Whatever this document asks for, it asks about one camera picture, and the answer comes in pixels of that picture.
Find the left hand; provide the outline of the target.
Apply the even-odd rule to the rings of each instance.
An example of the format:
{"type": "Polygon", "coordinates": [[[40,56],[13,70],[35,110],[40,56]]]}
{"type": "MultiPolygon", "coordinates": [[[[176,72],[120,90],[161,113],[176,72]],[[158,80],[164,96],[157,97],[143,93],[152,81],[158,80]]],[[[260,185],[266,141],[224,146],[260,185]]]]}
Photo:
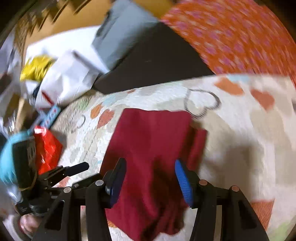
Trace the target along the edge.
{"type": "Polygon", "coordinates": [[[42,223],[43,218],[35,216],[31,213],[25,214],[20,217],[20,228],[24,234],[26,234],[30,239],[33,238],[38,227],[42,223]]]}

